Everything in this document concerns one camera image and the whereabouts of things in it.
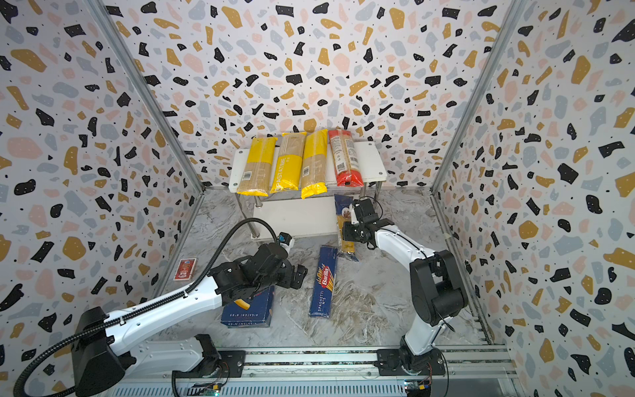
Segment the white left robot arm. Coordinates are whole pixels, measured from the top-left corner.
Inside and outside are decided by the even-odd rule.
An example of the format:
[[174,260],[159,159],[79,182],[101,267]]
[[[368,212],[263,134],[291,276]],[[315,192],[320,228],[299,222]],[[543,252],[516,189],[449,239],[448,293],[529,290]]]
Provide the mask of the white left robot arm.
[[74,393],[92,396],[116,385],[142,363],[134,348],[183,320],[251,299],[271,286],[299,289],[308,270],[292,265],[288,256],[287,244],[266,243],[254,255],[215,266],[173,294],[109,314],[100,307],[85,311],[71,344]]

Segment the red spaghetti bag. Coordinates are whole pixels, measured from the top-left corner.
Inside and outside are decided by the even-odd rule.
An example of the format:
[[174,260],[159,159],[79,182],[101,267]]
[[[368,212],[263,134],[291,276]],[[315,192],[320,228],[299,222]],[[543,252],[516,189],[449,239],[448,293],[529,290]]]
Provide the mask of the red spaghetti bag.
[[330,130],[327,135],[332,149],[337,185],[362,187],[364,182],[352,134],[344,130]]

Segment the blue Ankara spaghetti bag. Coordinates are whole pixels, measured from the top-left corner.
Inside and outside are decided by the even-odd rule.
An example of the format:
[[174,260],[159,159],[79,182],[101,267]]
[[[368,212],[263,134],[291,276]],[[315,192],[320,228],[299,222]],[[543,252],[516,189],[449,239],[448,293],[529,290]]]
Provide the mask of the blue Ankara spaghetti bag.
[[334,195],[337,220],[338,254],[349,261],[358,262],[355,245],[343,238],[344,223],[352,221],[351,205],[354,198],[347,195]]

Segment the yellow clear spaghetti bag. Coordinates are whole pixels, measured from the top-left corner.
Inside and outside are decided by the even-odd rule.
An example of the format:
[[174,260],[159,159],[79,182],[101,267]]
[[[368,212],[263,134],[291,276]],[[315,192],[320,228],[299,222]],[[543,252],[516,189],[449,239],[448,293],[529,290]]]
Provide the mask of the yellow clear spaghetti bag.
[[301,198],[327,192],[326,167],[328,132],[326,129],[313,132],[306,137],[301,171]]

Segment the blue Barilla spaghetti box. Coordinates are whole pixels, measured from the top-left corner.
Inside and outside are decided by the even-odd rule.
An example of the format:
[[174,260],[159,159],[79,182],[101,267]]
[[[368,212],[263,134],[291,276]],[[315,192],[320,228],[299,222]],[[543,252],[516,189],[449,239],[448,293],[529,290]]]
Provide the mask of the blue Barilla spaghetti box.
[[338,250],[332,246],[321,246],[314,282],[314,293],[309,309],[311,318],[329,318],[337,271]]

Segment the yellow Pastatime spaghetti bag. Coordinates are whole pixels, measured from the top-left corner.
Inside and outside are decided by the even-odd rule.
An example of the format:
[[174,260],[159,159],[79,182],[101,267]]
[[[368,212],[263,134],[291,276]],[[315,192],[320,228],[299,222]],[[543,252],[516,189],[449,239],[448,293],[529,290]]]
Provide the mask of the yellow Pastatime spaghetti bag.
[[306,132],[284,133],[279,146],[271,193],[299,190]]

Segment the blue Barilla rigatoni box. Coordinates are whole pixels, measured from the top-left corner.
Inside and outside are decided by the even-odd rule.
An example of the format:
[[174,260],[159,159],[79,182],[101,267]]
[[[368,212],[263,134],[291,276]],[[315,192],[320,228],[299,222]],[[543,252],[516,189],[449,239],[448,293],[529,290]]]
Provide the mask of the blue Barilla rigatoni box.
[[267,328],[271,325],[275,287],[271,286],[251,299],[225,306],[221,324],[230,329]]

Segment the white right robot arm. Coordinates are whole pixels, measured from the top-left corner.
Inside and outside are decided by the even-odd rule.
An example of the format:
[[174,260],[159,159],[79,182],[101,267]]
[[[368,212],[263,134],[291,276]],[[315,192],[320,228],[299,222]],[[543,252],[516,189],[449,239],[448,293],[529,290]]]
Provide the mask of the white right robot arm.
[[435,251],[417,243],[392,221],[378,215],[374,203],[371,197],[352,202],[351,219],[342,226],[342,238],[379,249],[408,270],[416,313],[395,359],[381,359],[380,368],[410,374],[433,370],[441,357],[435,347],[438,335],[468,305],[461,271],[450,251]]

